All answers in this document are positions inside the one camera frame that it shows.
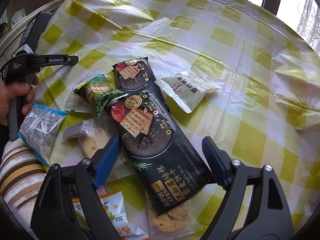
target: red rose image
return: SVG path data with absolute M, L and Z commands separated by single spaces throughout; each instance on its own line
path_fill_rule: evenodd
M 117 102 L 111 108 L 112 119 L 121 122 L 129 111 L 130 109 L 125 106 L 124 102 Z
M 127 67 L 126 63 L 121 62 L 121 63 L 118 63 L 118 64 L 117 64 L 116 70 L 117 70 L 117 71 L 121 71 L 121 70 L 123 70 L 125 67 Z

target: lace curtain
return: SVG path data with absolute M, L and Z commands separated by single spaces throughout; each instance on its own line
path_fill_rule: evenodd
M 296 32 L 320 56 L 320 9 L 315 0 L 301 0 L 298 11 L 301 19 Z

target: tablecloth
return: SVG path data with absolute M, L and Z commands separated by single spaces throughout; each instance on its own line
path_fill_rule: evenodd
M 40 73 L 37 102 L 64 109 L 77 82 L 89 72 L 137 57 L 149 57 L 157 77 L 192 65 L 222 87 L 191 113 L 167 97 L 171 113 L 196 150 L 211 136 L 231 158 L 246 165 L 271 164 L 288 199 L 295 228 L 319 202 L 320 58 L 291 28 L 247 0 L 65 0 L 49 22 L 38 54 L 77 54 L 73 67 Z M 90 118 L 71 113 L 61 126 Z M 50 163 L 76 164 L 84 155 L 76 140 L 61 144 Z M 144 189 L 135 174 L 107 183 L 120 188 L 128 218 L 149 232 Z M 191 200 L 204 229 L 225 192 L 207 185 Z M 248 187 L 235 228 L 250 203 Z

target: hand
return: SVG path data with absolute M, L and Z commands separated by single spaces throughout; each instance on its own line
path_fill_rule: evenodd
M 39 78 L 35 76 L 33 85 L 39 84 Z M 9 102 L 16 96 L 25 96 L 26 104 L 22 107 L 22 115 L 26 116 L 32 108 L 32 100 L 36 97 L 36 92 L 28 83 L 13 82 L 5 85 L 0 84 L 0 124 L 8 125 L 7 115 L 9 112 Z

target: red circular logo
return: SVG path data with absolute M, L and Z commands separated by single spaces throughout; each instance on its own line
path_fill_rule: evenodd
M 173 89 L 173 91 L 175 91 L 175 92 L 179 92 L 179 91 L 182 89 L 182 84 L 175 83 L 175 84 L 172 86 L 172 89 Z

